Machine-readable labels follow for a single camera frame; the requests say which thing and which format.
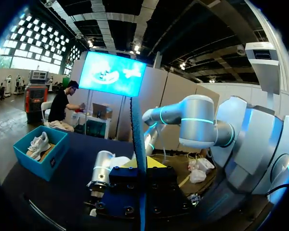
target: man's hand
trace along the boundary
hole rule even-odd
[[[86,109],[86,105],[85,105],[85,103],[82,103],[81,105],[79,105],[79,109],[80,109],[80,110],[84,110],[84,109]]]

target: white sneaker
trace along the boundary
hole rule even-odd
[[[31,141],[31,145],[28,147],[27,155],[32,159],[39,161],[40,154],[50,149],[50,147],[47,134],[44,131],[39,137],[34,137],[33,141]]]

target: person in background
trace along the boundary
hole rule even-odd
[[[67,131],[74,131],[74,128],[69,124],[64,122],[66,117],[65,109],[68,110],[83,110],[85,109],[85,104],[74,105],[68,102],[67,96],[72,96],[78,89],[79,85],[76,81],[70,81],[67,88],[59,92],[53,100],[51,110],[48,116],[48,122],[51,128],[59,128]]]

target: concrete floor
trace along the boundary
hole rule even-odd
[[[49,94],[53,100],[55,94]],[[27,124],[24,112],[24,95],[5,98],[0,101],[0,183],[16,163],[13,145],[40,124]]]

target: blue screen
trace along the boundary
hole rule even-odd
[[[145,66],[133,59],[90,51],[81,72],[79,87],[138,96]]]

